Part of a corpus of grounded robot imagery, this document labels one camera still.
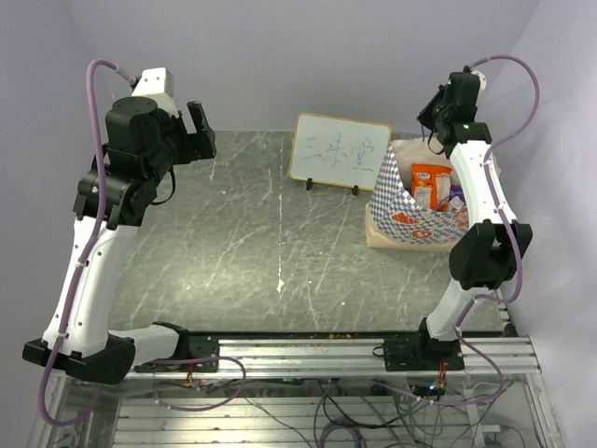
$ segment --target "snack package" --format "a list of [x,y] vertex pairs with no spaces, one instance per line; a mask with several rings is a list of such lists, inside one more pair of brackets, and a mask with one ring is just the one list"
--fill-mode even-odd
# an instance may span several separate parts
[[[437,209],[439,201],[450,195],[451,168],[423,163],[412,164],[412,197],[425,208]],[[447,204],[442,204],[439,211],[445,211]]]

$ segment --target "purple cable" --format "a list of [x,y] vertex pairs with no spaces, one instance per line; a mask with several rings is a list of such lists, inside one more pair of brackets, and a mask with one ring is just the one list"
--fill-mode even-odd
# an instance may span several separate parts
[[201,411],[211,411],[212,409],[219,408],[220,406],[224,406],[225,404],[230,403],[231,401],[236,399],[239,395],[241,395],[241,392],[243,392],[243,389],[244,389],[244,384],[246,382],[246,369],[244,368],[244,365],[242,364],[242,362],[239,361],[237,358],[235,358],[235,357],[197,357],[195,359],[182,359],[182,360],[180,360],[180,359],[158,359],[156,361],[153,361],[153,363],[154,364],[162,364],[162,365],[166,365],[166,366],[180,366],[180,365],[184,365],[184,364],[202,364],[202,363],[222,361],[222,360],[231,361],[231,362],[238,364],[238,366],[241,368],[241,371],[243,372],[243,378],[241,379],[241,383],[239,384],[239,387],[227,399],[223,399],[222,401],[220,401],[217,404],[211,404],[209,406],[205,406],[202,408],[185,408],[183,406],[175,406],[173,404],[168,404],[163,399],[161,399],[160,398],[160,385],[157,385],[154,390],[156,404],[159,404],[168,409],[174,409],[175,411],[182,411],[185,413],[199,413]]
[[39,384],[39,389],[37,389],[37,409],[41,414],[42,418],[54,427],[68,427],[70,425],[74,425],[78,422],[85,420],[93,411],[93,408],[97,405],[100,396],[102,395],[102,388],[99,387],[95,395],[93,396],[93,400],[91,401],[90,407],[85,410],[81,415],[76,418],[72,418],[70,420],[59,421],[54,419],[48,413],[48,409],[46,408],[46,389],[48,388],[48,381],[51,371],[54,367],[54,362],[56,362],[56,357],[62,348],[62,344],[64,342],[64,336],[66,334],[66,329],[68,327],[68,320],[71,316],[73,310],[73,303],[75,302],[75,295],[76,290],[78,288],[78,284],[81,279],[81,274],[83,274],[83,266],[89,257],[91,250],[95,246],[97,242],[98,235],[100,233],[100,228],[102,227],[102,221],[104,220],[104,213],[105,213],[105,168],[104,168],[104,152],[102,151],[102,137],[100,134],[100,122],[98,120],[97,114],[97,104],[95,101],[95,91],[93,89],[93,75],[95,74],[95,69],[99,66],[103,65],[105,67],[111,68],[115,72],[117,72],[121,77],[127,80],[130,84],[134,82],[134,77],[129,75],[127,72],[122,70],[120,67],[115,65],[114,63],[110,63],[108,61],[104,61],[101,59],[96,59],[91,61],[89,66],[87,67],[87,77],[86,77],[86,88],[87,88],[87,100],[89,103],[89,110],[90,110],[90,121],[91,121],[91,133],[93,136],[93,147],[95,149],[95,161],[97,164],[97,175],[98,175],[98,184],[99,184],[99,199],[98,199],[98,206],[97,206],[97,215],[95,218],[95,224],[93,226],[93,230],[91,232],[90,239],[85,244],[85,247],[81,251],[81,256],[78,259],[78,265],[73,272],[73,277],[71,278],[71,282],[68,286],[68,291],[66,292],[66,298],[64,300],[64,309],[62,310],[62,317],[60,319],[60,325],[58,327],[59,335],[54,342],[54,346],[52,347],[51,352],[49,353],[48,363],[46,364],[46,368],[42,374],[41,383]]
[[[526,70],[526,72],[531,77],[531,80],[533,81],[533,86],[535,87],[535,101],[533,102],[533,108],[531,109],[531,112],[529,113],[529,116],[522,123],[522,125],[519,127],[519,129],[517,129],[514,133],[512,133],[512,134],[510,134],[510,135],[508,135],[508,136],[506,136],[504,138],[501,138],[501,139],[497,140],[493,145],[491,145],[489,147],[489,149],[485,153],[485,157],[483,158],[483,161],[485,161],[485,162],[490,159],[490,157],[493,154],[493,151],[497,147],[499,147],[500,145],[503,145],[505,142],[513,139],[514,137],[516,137],[517,135],[519,135],[522,131],[524,131],[526,129],[526,127],[529,125],[529,123],[531,123],[531,121],[535,117],[535,114],[537,112],[537,108],[539,107],[539,98],[540,98],[539,81],[537,79],[537,76],[535,75],[535,72],[533,71],[533,69],[526,62],[522,61],[519,58],[516,58],[514,56],[504,55],[504,54],[498,54],[498,55],[495,55],[495,56],[491,56],[489,58],[478,60],[475,63],[472,63],[470,65],[470,67],[474,68],[474,67],[482,65],[484,63],[487,63],[489,61],[495,61],[495,60],[512,61],[514,63],[519,64],[520,66],[522,66],[522,68],[524,68],[524,70]],[[512,227],[507,222],[506,214],[500,208],[500,199],[499,199],[499,197],[497,195],[497,190],[495,189],[495,185],[493,184],[493,180],[492,180],[492,176],[491,176],[491,172],[490,172],[488,164],[485,164],[484,171],[485,171],[485,177],[487,178],[487,184],[489,185],[490,193],[492,194],[493,203],[494,203],[494,205],[495,205],[495,207],[497,209],[497,213],[498,213],[500,219],[502,219],[502,222],[504,223],[504,227],[506,228],[507,236],[508,236],[508,238],[510,240],[510,243],[512,245],[512,250],[514,251],[514,259],[516,260],[516,271],[517,271],[517,273],[516,273],[516,286],[514,287],[514,291],[512,292],[512,296],[510,298],[508,298],[508,299],[499,299],[499,298],[497,298],[496,296],[494,296],[492,294],[477,294],[466,305],[465,309],[463,310],[463,312],[460,314],[460,316],[456,320],[456,337],[458,338],[458,341],[461,344],[466,345],[469,349],[471,349],[477,355],[479,355],[480,357],[482,357],[483,359],[485,359],[495,369],[495,372],[497,373],[498,380],[499,380],[499,386],[497,387],[497,389],[494,392],[492,392],[492,394],[489,394],[487,396],[484,396],[484,397],[481,397],[481,398],[478,398],[478,399],[470,399],[470,400],[466,400],[466,401],[452,401],[452,402],[450,402],[450,401],[442,401],[442,402],[433,401],[432,402],[429,399],[423,399],[421,397],[415,396],[414,394],[412,394],[411,392],[409,392],[407,390],[402,390],[402,389],[399,389],[397,387],[393,387],[393,386],[387,385],[385,383],[375,382],[377,385],[381,385],[382,387],[385,387],[388,390],[391,390],[391,391],[396,392],[396,393],[401,394],[401,395],[406,395],[407,397],[411,397],[413,399],[417,399],[418,401],[421,401],[423,403],[436,404],[437,406],[466,406],[468,404],[481,404],[481,403],[484,403],[484,402],[487,402],[487,401],[491,401],[492,399],[496,399],[502,393],[502,391],[504,390],[504,387],[506,386],[506,380],[504,378],[504,374],[502,373],[502,371],[500,370],[500,368],[497,366],[497,364],[495,364],[495,362],[493,362],[493,360],[490,357],[488,357],[487,355],[485,355],[484,353],[482,353],[480,350],[478,350],[478,348],[476,348],[475,346],[473,346],[471,343],[468,343],[467,341],[465,341],[465,338],[463,337],[463,334],[460,331],[460,326],[465,321],[466,315],[468,315],[468,313],[472,309],[475,301],[477,301],[479,299],[487,299],[487,300],[490,300],[490,301],[496,301],[498,303],[512,303],[513,301],[515,301],[519,297],[519,295],[521,294],[521,289],[522,289],[522,256],[521,256],[521,250],[519,248],[518,241],[516,240],[516,235],[514,235],[514,231],[512,230]]]

